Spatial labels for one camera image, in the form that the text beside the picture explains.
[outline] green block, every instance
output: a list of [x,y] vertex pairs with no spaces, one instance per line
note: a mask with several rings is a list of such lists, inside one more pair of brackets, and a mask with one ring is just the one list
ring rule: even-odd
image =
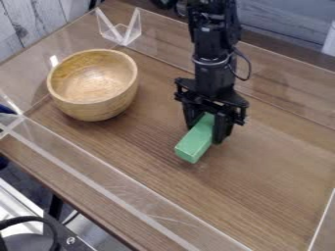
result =
[[214,116],[205,114],[173,147],[176,156],[192,164],[198,161],[212,145],[213,123]]

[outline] wooden bowl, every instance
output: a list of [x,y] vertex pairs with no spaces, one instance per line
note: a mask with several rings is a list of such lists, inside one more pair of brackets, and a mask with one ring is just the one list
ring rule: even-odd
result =
[[121,113],[134,98],[136,63],[118,51],[78,52],[49,72],[46,88],[68,116],[86,122],[104,121]]

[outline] bowl rim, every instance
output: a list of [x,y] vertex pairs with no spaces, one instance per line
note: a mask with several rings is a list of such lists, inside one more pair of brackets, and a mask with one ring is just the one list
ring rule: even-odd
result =
[[[128,86],[128,88],[125,88],[125,89],[121,91],[121,93],[118,93],[116,96],[106,97],[106,98],[104,98],[104,99],[100,100],[100,101],[92,101],[92,102],[85,102],[85,101],[78,102],[78,101],[76,101],[76,102],[73,102],[73,101],[65,99],[62,96],[60,96],[60,95],[56,93],[56,91],[53,90],[52,83],[50,83],[52,76],[53,76],[53,74],[54,74],[54,71],[58,69],[58,67],[61,66],[61,64],[62,64],[66,60],[69,60],[70,58],[73,58],[74,56],[77,56],[77,55],[80,55],[80,54],[89,53],[89,52],[97,52],[97,51],[100,51],[100,52],[108,52],[108,53],[110,53],[110,54],[118,54],[120,56],[122,56],[122,57],[128,60],[128,62],[129,62],[130,65],[133,66],[133,70],[134,70],[133,75],[132,75],[132,78],[130,78],[130,80],[129,80],[129,86]],[[137,64],[136,64],[136,62],[133,61],[133,59],[130,58],[130,56],[126,55],[124,52],[120,52],[120,51],[117,51],[117,50],[110,50],[110,49],[89,49],[89,50],[78,51],[78,52],[70,54],[68,57],[65,57],[65,58],[61,60],[61,62],[57,64],[57,66],[52,68],[52,70],[49,71],[48,76],[46,76],[46,89],[48,89],[48,92],[49,92],[50,96],[56,97],[58,100],[61,100],[62,102],[65,102],[65,103],[68,103],[68,104],[73,104],[73,105],[90,105],[90,104],[98,104],[98,103],[102,103],[102,102],[105,102],[106,100],[109,100],[109,99],[112,99],[112,98],[116,98],[117,96],[120,96],[120,95],[129,89],[129,87],[133,85],[133,83],[134,83],[134,81],[136,81],[137,73],[138,73]]]

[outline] wooden table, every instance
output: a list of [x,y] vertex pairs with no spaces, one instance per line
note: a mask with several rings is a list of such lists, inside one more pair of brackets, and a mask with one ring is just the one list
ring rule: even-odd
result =
[[[132,9],[120,2],[101,7],[120,22]],[[174,32],[168,21],[153,25],[164,34]],[[190,48],[186,33],[176,33],[173,41],[164,44],[166,55],[181,59]],[[58,112],[45,96],[48,58],[56,55],[61,59],[78,50],[109,46],[98,35],[94,16],[86,14],[1,65],[2,91],[33,121],[249,249],[305,250],[335,186],[335,73],[240,44],[253,64],[250,81],[237,84],[250,104],[249,123],[189,165],[172,152],[185,134],[172,83],[190,73],[117,48],[134,59],[140,70],[138,94],[121,116],[101,123],[77,122]],[[66,150],[61,145],[54,147],[61,158]],[[134,249],[185,249],[13,136],[1,140],[0,150]],[[94,166],[88,156],[65,158],[69,163],[88,160],[82,166],[73,165],[76,172],[105,190],[112,189],[109,169]],[[216,250],[230,249],[217,246]]]

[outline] screw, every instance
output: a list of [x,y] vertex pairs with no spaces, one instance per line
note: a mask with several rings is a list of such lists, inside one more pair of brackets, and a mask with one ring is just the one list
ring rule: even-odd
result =
[[76,242],[76,238],[74,238],[74,237],[68,237],[68,239],[66,239],[66,244],[68,244],[68,245],[73,245],[74,242]]

